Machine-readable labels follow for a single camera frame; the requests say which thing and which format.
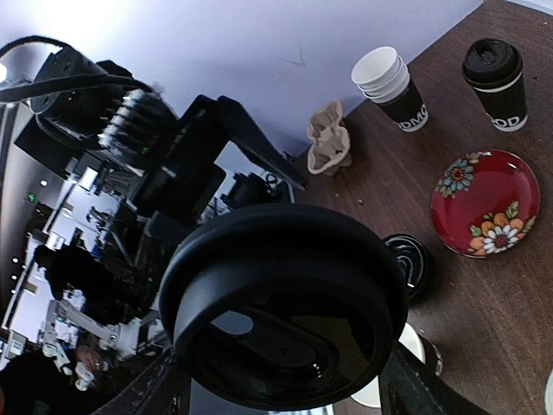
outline red floral plate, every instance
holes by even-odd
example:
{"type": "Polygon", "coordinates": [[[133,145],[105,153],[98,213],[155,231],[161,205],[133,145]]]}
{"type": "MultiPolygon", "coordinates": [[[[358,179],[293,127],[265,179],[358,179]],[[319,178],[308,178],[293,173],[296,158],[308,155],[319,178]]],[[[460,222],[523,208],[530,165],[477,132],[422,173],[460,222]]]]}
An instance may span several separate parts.
{"type": "Polygon", "coordinates": [[[502,150],[451,164],[432,194],[432,223],[452,251],[485,257],[515,246],[539,212],[539,187],[522,159],[502,150]]]}

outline person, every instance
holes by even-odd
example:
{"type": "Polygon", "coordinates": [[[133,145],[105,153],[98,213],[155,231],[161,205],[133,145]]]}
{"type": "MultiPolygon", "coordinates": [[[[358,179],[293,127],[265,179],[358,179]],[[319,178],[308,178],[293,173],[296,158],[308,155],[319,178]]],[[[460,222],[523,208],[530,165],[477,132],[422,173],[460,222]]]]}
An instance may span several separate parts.
{"type": "MultiPolygon", "coordinates": [[[[80,361],[93,374],[99,374],[104,364],[87,346],[67,352],[67,357],[73,368],[80,361]]],[[[0,372],[0,414],[86,415],[113,398],[91,388],[81,392],[73,381],[40,350],[17,356],[0,372]]]]}
{"type": "Polygon", "coordinates": [[[133,295],[124,283],[116,281],[113,274],[84,249],[64,246],[52,251],[47,246],[35,250],[35,262],[45,268],[45,278],[52,295],[61,300],[63,291],[71,285],[81,290],[86,298],[86,314],[101,324],[116,324],[122,318],[116,299],[139,309],[141,300],[133,295]]]}

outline wooden table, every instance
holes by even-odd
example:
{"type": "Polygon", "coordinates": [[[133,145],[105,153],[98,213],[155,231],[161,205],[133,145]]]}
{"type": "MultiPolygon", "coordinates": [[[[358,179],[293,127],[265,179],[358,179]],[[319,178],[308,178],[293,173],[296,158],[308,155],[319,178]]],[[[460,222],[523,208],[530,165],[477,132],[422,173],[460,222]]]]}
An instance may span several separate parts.
{"type": "MultiPolygon", "coordinates": [[[[553,18],[486,2],[413,61],[410,72],[429,108],[429,123],[403,133],[365,102],[346,119],[353,166],[332,178],[312,176],[308,191],[296,199],[348,214],[382,237],[419,238],[435,254],[439,284],[410,311],[409,321],[442,351],[443,379],[492,414],[543,414],[553,368],[553,18]],[[512,43],[524,57],[530,117],[521,131],[495,130],[461,77],[465,52],[483,36],[512,43]],[[520,246],[469,259],[434,235],[429,198],[449,164],[484,149],[510,150],[533,168],[542,211],[520,246]]],[[[379,413],[350,399],[336,412],[379,413]]]]}

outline coffee cup lid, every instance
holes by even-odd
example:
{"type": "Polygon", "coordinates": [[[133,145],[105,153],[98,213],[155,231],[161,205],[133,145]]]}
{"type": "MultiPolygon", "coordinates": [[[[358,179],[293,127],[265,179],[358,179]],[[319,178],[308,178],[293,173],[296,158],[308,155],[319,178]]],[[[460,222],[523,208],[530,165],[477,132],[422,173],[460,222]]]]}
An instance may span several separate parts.
{"type": "Polygon", "coordinates": [[[463,72],[472,82],[494,82],[509,76],[517,67],[518,51],[506,41],[485,38],[469,48],[463,72]]]}

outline white flower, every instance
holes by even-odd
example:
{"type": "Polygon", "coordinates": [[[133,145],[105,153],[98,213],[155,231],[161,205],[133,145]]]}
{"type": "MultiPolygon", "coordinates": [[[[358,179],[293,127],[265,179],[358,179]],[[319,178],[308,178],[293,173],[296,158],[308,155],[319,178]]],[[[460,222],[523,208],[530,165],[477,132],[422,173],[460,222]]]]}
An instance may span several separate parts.
{"type": "Polygon", "coordinates": [[[511,228],[511,225],[495,227],[488,231],[487,237],[484,238],[486,254],[503,252],[515,245],[518,242],[517,233],[518,229],[511,228]]]}

